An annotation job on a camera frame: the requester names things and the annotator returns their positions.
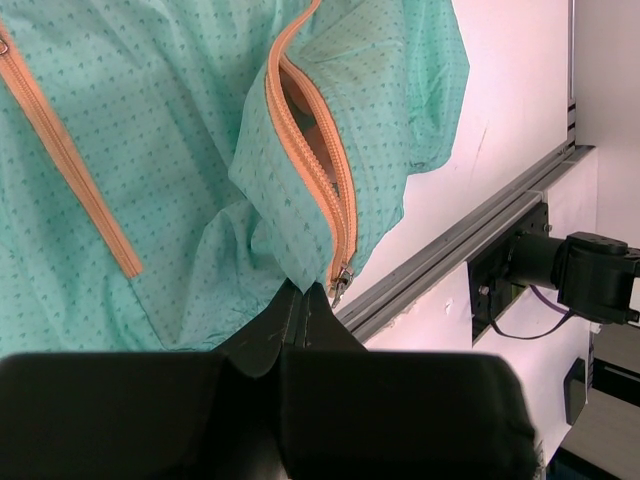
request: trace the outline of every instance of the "white wall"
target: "white wall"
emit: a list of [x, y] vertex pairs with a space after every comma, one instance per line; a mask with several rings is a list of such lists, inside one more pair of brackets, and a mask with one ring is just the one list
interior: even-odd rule
[[[599, 151], [597, 230], [635, 247], [640, 247], [639, 26], [639, 0], [576, 0], [577, 140]], [[638, 282], [632, 306], [640, 308]], [[605, 327], [595, 339], [595, 353], [636, 368], [639, 341], [629, 327]], [[591, 393], [564, 444], [629, 479], [640, 478], [638, 445], [640, 409], [598, 392]]]
[[[640, 247], [640, 1], [576, 0], [577, 141], [600, 151], [598, 233]], [[640, 308], [636, 282], [632, 306]]]
[[567, 0], [453, 0], [471, 64], [454, 151], [409, 179], [405, 218], [340, 307], [566, 139]]

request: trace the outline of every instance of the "orange zipper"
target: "orange zipper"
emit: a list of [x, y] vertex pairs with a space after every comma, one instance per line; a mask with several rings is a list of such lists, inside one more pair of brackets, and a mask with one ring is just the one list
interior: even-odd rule
[[[334, 306], [353, 279], [350, 263], [356, 252], [357, 208], [353, 177], [338, 128], [322, 94], [311, 79], [285, 55], [286, 49], [302, 25], [313, 15], [322, 0], [313, 0], [310, 7], [291, 23], [276, 39], [269, 53], [266, 75], [266, 97], [274, 128], [282, 145], [302, 177], [305, 185], [325, 215], [333, 237], [333, 260], [327, 283], [334, 297]], [[316, 119], [336, 172], [339, 195], [329, 177], [298, 128], [282, 89], [280, 68], [302, 91]]]
[[135, 277], [142, 263], [113, 217], [69, 132], [49, 105], [27, 64], [0, 23], [0, 77], [31, 122], [54, 164], [102, 235], [124, 274]]

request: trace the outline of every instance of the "zipper teeth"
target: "zipper teeth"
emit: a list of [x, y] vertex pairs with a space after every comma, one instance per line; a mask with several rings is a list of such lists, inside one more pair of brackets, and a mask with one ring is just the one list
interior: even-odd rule
[[327, 217], [327, 221], [329, 222], [329, 227], [334, 233], [334, 258], [331, 266], [331, 271], [329, 272], [329, 278], [327, 282], [331, 285], [335, 282], [336, 277], [338, 277], [340, 273], [340, 269], [342, 267], [342, 263], [345, 257], [345, 246], [346, 246], [346, 228], [345, 228], [345, 220], [344, 215], [342, 213], [342, 208], [338, 201], [338, 196], [335, 194], [331, 186], [331, 182], [327, 173], [325, 172], [322, 165], [316, 158], [315, 154], [309, 147], [308, 143], [302, 136], [300, 132], [298, 132], [298, 126], [295, 123], [295, 120], [291, 116], [290, 112], [287, 115], [286, 110], [283, 111], [283, 108], [288, 108], [282, 105], [279, 95], [276, 92], [271, 91], [271, 95], [267, 97], [267, 100], [274, 102], [275, 108], [270, 109], [273, 113], [276, 113], [273, 118], [274, 123], [280, 124], [283, 128], [278, 129], [281, 132], [286, 132], [286, 136], [291, 141], [291, 145], [293, 145], [296, 149], [296, 155], [290, 155], [290, 157], [299, 156], [305, 159], [304, 165], [300, 165], [298, 163], [294, 163], [296, 168], [304, 168], [307, 172], [306, 176], [311, 176], [312, 178], [319, 180], [314, 184], [309, 184], [305, 180], [305, 184], [311, 190], [312, 196], [319, 200], [318, 194], [321, 196], [323, 202], [319, 202], [320, 209], [324, 211], [325, 216]]
[[[280, 79], [280, 61], [284, 51], [291, 43], [291, 40], [298, 32], [300, 27], [309, 19], [309, 17], [317, 10], [322, 0], [313, 0], [309, 8], [304, 11], [296, 20], [294, 20], [276, 39], [269, 52], [267, 75], [266, 75], [266, 93], [269, 111], [273, 115], [273, 122], [276, 131], [284, 133], [289, 142], [283, 142], [285, 150], [290, 145], [295, 149], [293, 156], [294, 166], [297, 170], [304, 170], [303, 180], [305, 185], [311, 191], [312, 195], [318, 201], [318, 206], [325, 214], [329, 227], [334, 237], [334, 258], [331, 265], [331, 271], [328, 272], [327, 283], [333, 288], [335, 282], [340, 276], [343, 268], [343, 262], [349, 261], [345, 258], [348, 243], [348, 228], [346, 226], [343, 209], [340, 200], [336, 195], [329, 177], [322, 165], [316, 158], [315, 154], [304, 139], [295, 120], [289, 110], [284, 93], [282, 91]], [[306, 177], [310, 176], [313, 181], [307, 182]]]
[[[4, 39], [8, 38], [2, 31], [1, 26], [0, 35], [2, 35]], [[46, 109], [34, 93], [33, 88], [23, 75], [20, 67], [13, 59], [9, 42], [1, 38], [0, 52], [0, 65], [4, 62], [5, 65], [8, 66], [12, 74], [12, 78], [20, 88], [22, 99], [28, 102], [29, 106], [35, 113], [35, 116], [29, 116], [29, 120], [39, 124], [41, 128], [37, 128], [34, 125], [36, 132], [39, 135], [44, 133], [47, 136], [49, 143], [54, 146], [55, 153], [58, 154], [52, 155], [52, 152], [49, 152], [54, 163], [58, 167], [58, 170], [65, 177], [65, 180], [80, 200], [80, 203], [84, 206], [125, 275], [132, 278], [140, 274], [143, 270], [142, 263], [133, 251], [133, 248], [128, 243], [122, 231], [119, 229], [116, 220], [111, 216], [107, 206], [100, 198], [99, 193], [97, 193], [97, 187], [91, 181], [90, 174], [88, 171], [81, 171], [84, 170], [84, 165], [78, 165], [74, 162], [74, 159], [60, 139], [58, 132], [56, 132], [55, 127], [52, 125]]]
[[342, 142], [340, 141], [340, 135], [335, 122], [333, 121], [333, 117], [331, 116], [331, 112], [329, 111], [329, 107], [324, 102], [324, 99], [319, 95], [317, 87], [302, 70], [287, 58], [286, 55], [282, 57], [281, 67], [296, 82], [304, 94], [305, 99], [309, 102], [309, 107], [311, 108], [320, 132], [322, 133], [322, 138], [327, 145], [331, 163], [335, 168], [340, 196], [338, 197], [335, 194], [333, 188], [331, 189], [331, 192], [332, 195], [342, 204], [342, 210], [347, 217], [345, 225], [347, 230], [345, 235], [347, 238], [347, 245], [345, 247], [346, 252], [344, 263], [348, 264], [356, 250], [357, 230], [354, 226], [357, 225], [358, 212], [356, 207], [355, 189], [353, 187], [353, 177], [351, 176], [351, 169], [349, 168], [347, 155]]

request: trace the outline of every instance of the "purple cable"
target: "purple cable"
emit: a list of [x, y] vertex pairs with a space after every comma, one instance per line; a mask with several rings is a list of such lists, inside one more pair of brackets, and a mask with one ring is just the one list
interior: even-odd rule
[[542, 294], [542, 292], [538, 289], [538, 287], [536, 287], [535, 285], [531, 285], [531, 291], [536, 297], [538, 297], [538, 300], [544, 303], [551, 310], [561, 313], [562, 315], [566, 315], [567, 313], [569, 313], [569, 310], [565, 310], [564, 308], [559, 307], [558, 305], [553, 303], [551, 300], [549, 300], [547, 297], [545, 297]]

